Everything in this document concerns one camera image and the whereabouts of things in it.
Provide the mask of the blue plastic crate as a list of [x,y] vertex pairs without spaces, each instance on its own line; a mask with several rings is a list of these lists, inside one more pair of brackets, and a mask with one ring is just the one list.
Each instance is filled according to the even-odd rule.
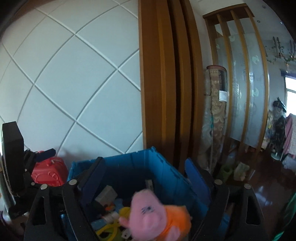
[[214,182],[209,172],[191,159],[185,161],[185,172],[187,175],[183,176],[155,148],[105,157],[82,189],[80,202],[87,220],[94,221],[94,199],[107,185],[129,205],[132,195],[145,189],[146,181],[151,180],[154,193],[163,204],[186,206],[193,218],[193,236],[208,212]]

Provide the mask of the red toy suitcase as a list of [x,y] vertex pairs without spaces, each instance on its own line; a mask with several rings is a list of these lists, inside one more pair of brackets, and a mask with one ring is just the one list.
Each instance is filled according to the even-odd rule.
[[62,158],[51,157],[42,162],[36,162],[31,177],[35,183],[58,187],[66,183],[68,169]]

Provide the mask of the blue plastic toy tongs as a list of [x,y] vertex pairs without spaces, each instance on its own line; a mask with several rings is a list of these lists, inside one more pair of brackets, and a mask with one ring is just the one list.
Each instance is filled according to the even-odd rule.
[[119,218],[119,210],[123,208],[123,200],[117,198],[112,202],[110,206],[106,207],[105,214],[98,214],[95,220],[91,222],[91,226],[94,230],[99,230],[100,228],[113,223]]

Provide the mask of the small white medicine box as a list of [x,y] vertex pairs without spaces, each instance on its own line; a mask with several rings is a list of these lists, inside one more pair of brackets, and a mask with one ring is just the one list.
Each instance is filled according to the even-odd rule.
[[110,204],[112,204],[112,202],[114,202],[116,198],[117,193],[115,192],[115,190],[112,188],[112,186],[107,185],[95,198],[95,201],[102,206],[109,206]]

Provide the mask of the pink pig plush orange dress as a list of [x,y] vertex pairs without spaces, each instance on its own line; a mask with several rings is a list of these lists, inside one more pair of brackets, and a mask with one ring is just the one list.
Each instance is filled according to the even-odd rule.
[[133,195],[129,217],[118,221],[134,240],[183,240],[191,229],[185,206],[163,205],[149,189]]

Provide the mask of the rolled patterned carpet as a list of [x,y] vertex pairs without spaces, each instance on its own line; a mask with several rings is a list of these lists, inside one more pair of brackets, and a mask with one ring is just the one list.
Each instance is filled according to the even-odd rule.
[[207,66],[201,144],[197,162],[212,173],[218,163],[225,135],[228,101],[227,70],[220,65]]

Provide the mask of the wooden glass partition screen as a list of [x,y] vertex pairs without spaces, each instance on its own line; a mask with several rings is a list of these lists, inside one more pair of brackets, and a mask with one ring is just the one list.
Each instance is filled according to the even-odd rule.
[[220,100],[226,104],[222,157],[255,167],[267,124],[269,75],[265,48],[246,3],[203,16],[213,65],[225,71]]

